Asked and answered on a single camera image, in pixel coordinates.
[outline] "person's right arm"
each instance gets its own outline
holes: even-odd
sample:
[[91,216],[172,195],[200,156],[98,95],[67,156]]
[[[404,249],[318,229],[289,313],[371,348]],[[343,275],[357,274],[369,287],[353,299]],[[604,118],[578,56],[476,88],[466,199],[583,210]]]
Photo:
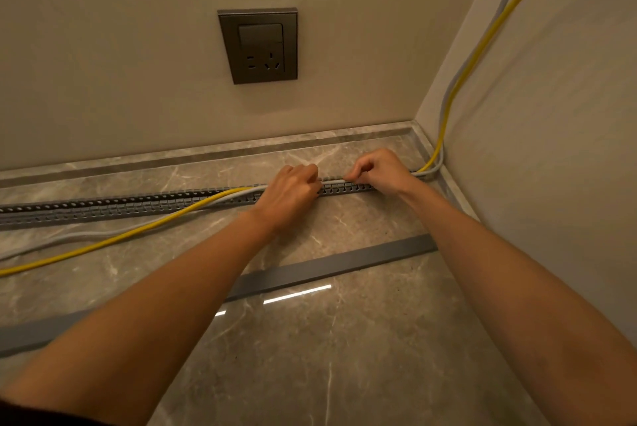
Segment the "person's right arm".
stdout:
[[346,180],[401,197],[433,236],[490,337],[556,425],[637,425],[637,351],[537,261],[454,208],[388,149]]

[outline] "hand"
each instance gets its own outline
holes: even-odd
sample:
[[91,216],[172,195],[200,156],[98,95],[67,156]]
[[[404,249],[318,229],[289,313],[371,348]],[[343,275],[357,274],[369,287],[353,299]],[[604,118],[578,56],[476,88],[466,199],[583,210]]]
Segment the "hand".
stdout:
[[315,164],[294,168],[283,166],[251,212],[273,231],[280,232],[306,213],[319,197],[322,183],[317,181],[318,174],[319,168]]
[[402,193],[407,190],[413,180],[417,180],[401,163],[398,156],[385,148],[358,158],[344,179],[357,184],[371,184],[384,195]]

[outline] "black sleeve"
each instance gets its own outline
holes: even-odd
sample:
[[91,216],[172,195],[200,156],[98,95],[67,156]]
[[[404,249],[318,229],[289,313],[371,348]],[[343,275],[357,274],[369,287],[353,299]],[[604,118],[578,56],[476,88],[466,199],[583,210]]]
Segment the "black sleeve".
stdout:
[[99,421],[80,418],[73,414],[44,411],[33,407],[17,406],[0,399],[0,424],[13,425],[68,425],[68,426],[107,426]]

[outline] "person's left arm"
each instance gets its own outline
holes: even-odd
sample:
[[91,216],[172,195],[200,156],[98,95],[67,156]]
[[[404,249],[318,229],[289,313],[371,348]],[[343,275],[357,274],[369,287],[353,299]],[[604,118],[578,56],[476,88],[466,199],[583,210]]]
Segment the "person's left arm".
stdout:
[[317,174],[315,165],[284,167],[250,211],[62,334],[2,398],[146,424],[247,263],[318,196]]

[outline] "wall socket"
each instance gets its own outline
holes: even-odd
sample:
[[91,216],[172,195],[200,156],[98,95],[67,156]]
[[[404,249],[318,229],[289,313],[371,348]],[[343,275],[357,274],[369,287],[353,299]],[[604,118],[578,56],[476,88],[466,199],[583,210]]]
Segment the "wall socket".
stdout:
[[219,10],[235,84],[296,79],[297,10]]

